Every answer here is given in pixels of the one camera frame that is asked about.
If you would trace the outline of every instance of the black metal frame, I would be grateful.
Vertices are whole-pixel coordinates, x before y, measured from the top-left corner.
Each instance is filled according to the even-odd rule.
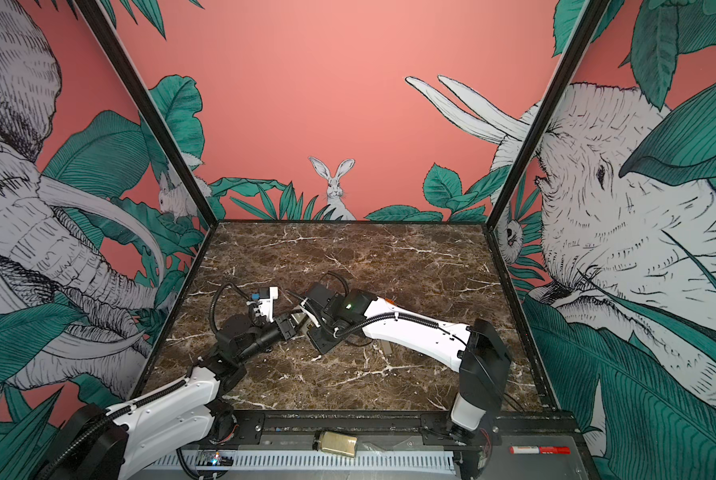
[[[137,398],[138,396],[142,395],[144,386],[146,385],[147,380],[150,379],[150,376],[152,375],[152,370],[155,368],[155,361],[158,358],[157,353],[162,348],[163,343],[166,341],[166,337],[168,337],[167,333],[171,331],[171,327],[173,327],[173,323],[176,321],[176,315],[179,313],[182,303],[184,303],[184,299],[187,297],[187,287],[195,279],[195,275],[197,275],[198,273],[200,264],[203,262],[203,257],[206,255],[206,252],[211,245],[211,239],[213,238],[214,232],[216,231],[216,225],[209,226],[209,231],[208,233],[206,233],[205,238],[203,238],[203,243],[200,244],[198,253],[193,259],[193,265],[190,268],[190,271],[187,272],[187,277],[184,279],[182,290],[180,291],[179,296],[176,298],[176,302],[174,303],[174,306],[171,309],[168,318],[166,318],[166,321],[163,323],[160,335],[158,336],[158,340],[156,340],[155,344],[152,346],[152,354],[150,354],[150,358],[147,359],[147,363],[144,366],[144,370],[142,370],[142,374],[139,377],[139,381],[136,383],[136,387],[134,387],[133,389],[131,398]]]
[[[163,153],[166,154],[174,170],[179,174],[179,178],[184,183],[187,191],[190,192],[190,197],[193,198],[198,206],[203,219],[209,227],[216,225],[217,217],[213,214],[206,197],[203,197],[203,194],[200,193],[190,168],[187,167],[182,159],[182,152],[179,146],[176,145],[176,141],[171,136],[171,131],[168,129],[166,122],[163,121],[157,107],[152,103],[150,92],[147,91],[126,51],[118,42],[117,34],[107,22],[107,17],[102,12],[101,7],[96,3],[96,0],[75,0],[75,3],[83,14],[86,24],[88,24],[104,53],[106,53],[107,58],[110,59],[110,63],[115,68],[118,77],[120,77],[129,95],[131,95],[142,118],[152,130],[152,135],[160,144]]]

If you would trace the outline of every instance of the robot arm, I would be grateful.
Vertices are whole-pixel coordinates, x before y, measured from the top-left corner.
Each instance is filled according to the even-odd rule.
[[[267,300],[259,302],[262,308],[251,309],[267,318],[263,328],[251,328],[249,316],[233,316],[217,332],[217,343],[184,378],[106,411],[94,405],[78,410],[49,447],[36,480],[125,480],[190,442],[226,441],[237,422],[222,396],[245,376],[244,362],[294,337],[305,324],[321,354],[356,334],[398,343],[440,361],[459,372],[459,393],[447,433],[467,442],[478,427],[490,429],[486,413],[498,412],[510,367],[507,350],[490,323],[441,322],[372,293],[345,293],[313,284],[304,296],[297,296],[301,312],[277,317],[272,317],[276,291],[255,296],[254,300]],[[101,434],[90,436],[95,429]]]

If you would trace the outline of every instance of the green leaf illustration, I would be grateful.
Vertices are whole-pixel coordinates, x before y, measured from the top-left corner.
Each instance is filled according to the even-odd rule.
[[[524,297],[523,308],[561,408],[574,412],[580,428],[590,425],[600,383],[606,459],[613,475],[623,480],[716,478],[715,408],[609,330],[566,323],[554,308],[530,296]]]
[[[516,265],[521,266],[530,266],[533,268],[538,268],[539,270],[544,270],[545,267],[540,264],[539,262],[535,262],[534,260],[528,258],[527,256],[519,256],[517,260],[515,261]]]
[[[286,188],[283,189],[283,193],[280,194],[280,201],[278,206],[280,220],[283,220],[284,215],[286,215],[288,219],[291,220],[291,214],[293,213],[294,206],[296,206],[296,191],[294,190],[294,183],[291,182],[286,185]]]
[[[446,202],[461,195],[461,180],[455,171],[433,164],[422,189],[430,205],[446,208]]]
[[[451,212],[458,212],[459,210],[462,210],[463,208],[467,208],[468,206],[475,205],[475,198],[478,197],[478,192],[471,192],[469,194],[464,195],[457,195],[456,197],[451,197],[448,202],[446,202],[446,208],[451,210]]]
[[[365,216],[367,220],[374,222],[400,222],[407,216],[418,214],[419,208],[408,205],[390,205],[373,211]]]
[[[0,383],[22,370],[67,325],[85,316],[60,303],[0,315]]]
[[[163,283],[158,287],[158,293],[155,295],[155,305],[160,305],[171,292],[178,292],[182,288],[185,277],[187,277],[187,274],[181,270],[172,270],[166,274],[163,277]]]
[[[619,171],[637,172],[668,185],[716,178],[716,84],[660,122]]]
[[[264,190],[269,190],[270,188],[277,188],[278,190],[286,189],[286,186],[277,180],[254,180],[251,178],[229,177],[220,178],[210,184],[209,187],[211,187],[212,197],[221,197],[226,194],[228,190],[237,192],[243,197],[256,197],[259,194],[259,188],[263,188]]]
[[[508,270],[513,276],[522,279],[534,278],[537,280],[544,280],[545,277],[540,275],[536,270],[531,268],[516,268],[514,266],[508,266]]]
[[[477,182],[475,182],[471,187],[467,189],[465,192],[466,194],[471,194],[472,192],[478,192],[478,196],[473,199],[471,205],[477,204],[479,201],[483,200],[486,197],[491,196],[494,192],[496,192],[497,188],[501,187],[505,184],[505,181],[507,180],[507,175],[510,173],[510,166],[506,165],[505,167],[497,168],[491,172],[488,173],[485,177],[481,178]]]
[[[214,213],[216,218],[222,220],[225,216],[227,216],[227,212],[224,210],[224,206],[222,206],[222,201],[218,197],[207,197],[206,200],[208,201],[211,211]]]
[[[662,108],[678,65],[678,7],[652,10],[644,2],[635,20],[631,51],[635,81],[649,103]]]
[[[0,440],[0,480],[32,478],[33,470],[58,432],[48,424],[48,418],[60,394],[61,389],[44,400]]]
[[[703,12],[703,2],[678,9],[678,52],[692,53],[716,45],[716,15]]]
[[[163,17],[160,14],[160,5],[158,0],[131,0],[133,5],[139,8],[139,11],[144,14],[144,17],[152,24],[153,27],[158,29],[163,38],[166,37],[166,30],[163,27]]]
[[[305,213],[302,216],[303,220],[311,220],[313,218],[313,208],[315,208],[315,200],[318,199],[318,196],[314,196],[312,200],[309,201],[307,204],[307,207],[305,208]]]
[[[624,5],[624,0],[611,0],[609,2],[606,7],[606,12],[604,12],[603,17],[601,18],[601,23],[598,24],[598,28],[595,30],[595,34],[590,42],[595,42],[595,40],[601,36],[604,30],[606,30],[608,24],[612,23],[614,17],[617,16],[619,9],[622,8],[622,5]]]
[[[72,379],[72,382],[78,386],[77,398],[84,403],[95,403],[101,408],[106,408],[123,400],[104,386],[104,384],[95,376],[84,373]]]
[[[115,19],[115,11],[113,10],[113,4],[110,0],[100,0],[102,6],[110,16],[110,21],[113,22],[113,27],[117,27],[117,20]]]
[[[542,252],[541,245],[528,245],[528,246],[524,246],[521,249],[522,256],[531,255],[531,254],[539,254],[541,252]]]
[[[270,200],[269,196],[267,195],[267,192],[257,185],[257,190],[259,191],[259,196],[262,197],[262,205],[264,205],[265,210],[267,210],[267,214],[271,216],[274,220],[277,220],[280,218],[275,211],[275,205],[273,205],[273,201]]]
[[[440,222],[443,221],[443,214],[440,212],[419,212],[411,214],[403,219],[404,222]]]
[[[471,208],[470,210],[462,210],[450,216],[449,222],[470,222],[475,224],[484,224],[488,220],[488,217],[483,214],[485,211],[485,206]]]
[[[150,166],[139,125],[105,110],[64,142],[43,175],[103,198],[117,198]]]
[[[716,14],[716,0],[704,0],[702,2],[702,11],[706,15]]]
[[[27,405],[24,396],[21,394],[21,390],[10,385],[6,385],[3,388],[3,394],[6,398],[6,405],[8,406],[8,415],[11,417],[11,421],[18,423],[21,422],[27,415],[32,412],[32,408]]]
[[[141,10],[142,7],[137,2],[150,3],[153,1],[135,0],[134,4]],[[190,77],[171,75],[158,82],[158,85],[150,90],[150,94],[163,120],[166,121],[166,125],[171,130],[179,149],[186,154],[200,158],[203,154],[205,139],[203,137],[203,126],[200,124],[200,120],[195,117],[195,114],[203,110],[203,100],[200,98],[200,92],[195,86],[195,81]],[[142,135],[146,141],[150,161],[152,162],[152,172],[155,174],[155,178],[160,181],[161,174],[168,175],[168,158],[152,134],[150,126],[141,116],[140,123]]]
[[[239,198],[235,197],[229,197],[230,200],[233,201],[233,203],[241,208],[243,208],[245,211],[249,212],[251,215],[256,215],[257,217],[261,218],[262,220],[273,220],[273,218],[264,212],[262,212],[260,209],[256,208],[255,206],[248,204],[244,202],[243,200],[240,200]]]
[[[526,201],[523,203],[523,206],[521,207],[521,211],[517,213],[517,216],[515,218],[521,218],[522,216],[526,215],[528,212],[528,209],[530,209],[532,206],[534,206],[534,202],[537,200],[537,196],[539,195],[539,189],[535,189],[533,192],[531,192],[531,195],[528,196]]]
[[[558,0],[553,17],[553,36],[555,37],[555,53],[563,53],[568,39],[572,36],[577,18],[582,13],[585,0]]]

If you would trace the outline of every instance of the brown marble surface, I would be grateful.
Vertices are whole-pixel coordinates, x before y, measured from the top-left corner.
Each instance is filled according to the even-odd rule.
[[[303,292],[336,270],[351,287],[408,310],[449,322],[492,322],[515,360],[507,392],[527,410],[542,409],[480,226],[221,224],[199,269],[145,392],[183,376],[211,346],[207,312],[223,281],[248,293],[259,286]],[[291,308],[281,297],[276,310]],[[245,308],[227,289],[217,307],[219,327]],[[385,352],[379,341],[363,347],[343,342],[321,357],[305,336],[255,357],[247,370],[229,395],[237,408],[449,409],[459,381],[441,363],[399,345]],[[507,403],[502,407],[510,410]]]

